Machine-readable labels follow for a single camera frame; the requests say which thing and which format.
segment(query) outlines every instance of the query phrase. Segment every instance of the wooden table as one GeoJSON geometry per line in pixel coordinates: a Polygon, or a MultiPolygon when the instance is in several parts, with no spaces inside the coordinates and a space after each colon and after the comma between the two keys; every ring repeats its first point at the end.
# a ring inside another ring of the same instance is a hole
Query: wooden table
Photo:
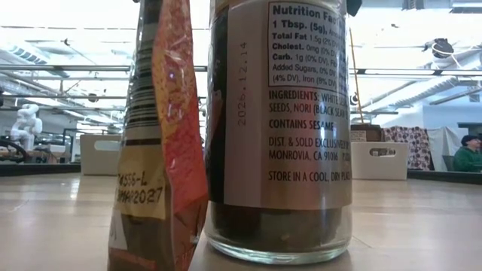
{"type": "MultiPolygon", "coordinates": [[[[116,181],[79,174],[0,178],[0,270],[106,271],[116,181]]],[[[312,266],[263,266],[202,238],[190,271],[482,270],[482,186],[354,181],[349,251],[312,266]]]]}

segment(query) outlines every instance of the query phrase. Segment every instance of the food bag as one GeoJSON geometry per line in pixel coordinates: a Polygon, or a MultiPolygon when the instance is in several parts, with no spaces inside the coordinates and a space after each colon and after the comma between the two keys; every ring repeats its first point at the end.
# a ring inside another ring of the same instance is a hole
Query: food bag
{"type": "Polygon", "coordinates": [[[204,225],[188,0],[141,0],[108,271],[188,270],[204,225]]]}

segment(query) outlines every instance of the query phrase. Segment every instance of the dark seasoning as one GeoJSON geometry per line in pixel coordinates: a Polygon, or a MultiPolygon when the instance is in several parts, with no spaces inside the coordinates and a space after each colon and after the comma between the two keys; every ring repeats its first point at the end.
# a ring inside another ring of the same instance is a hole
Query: dark seasoning
{"type": "MultiPolygon", "coordinates": [[[[208,71],[209,94],[214,90],[221,90],[224,101],[226,96],[230,95],[227,93],[228,11],[229,8],[220,11],[212,23],[212,47],[209,54],[208,71]]],[[[304,7],[276,8],[275,11],[284,14],[317,17],[323,20],[323,14],[304,7]]],[[[246,43],[239,44],[240,56],[248,53],[246,43]]],[[[246,90],[244,84],[246,82],[246,72],[247,66],[239,67],[239,85],[236,87],[242,90],[246,90]]],[[[238,125],[243,126],[246,124],[246,95],[239,91],[237,93],[241,93],[237,98],[237,122],[238,125]]],[[[289,93],[289,95],[296,96],[297,94],[294,91],[291,94],[289,93]]],[[[343,208],[313,211],[252,208],[224,204],[225,140],[226,103],[223,104],[220,120],[215,128],[212,142],[209,146],[206,146],[206,174],[209,180],[209,194],[212,201],[210,212],[214,231],[222,239],[220,240],[221,242],[256,251],[304,253],[319,251],[321,245],[328,244],[337,237],[343,208]]],[[[331,144],[344,146],[349,144],[349,142],[333,141],[331,144]]]]}

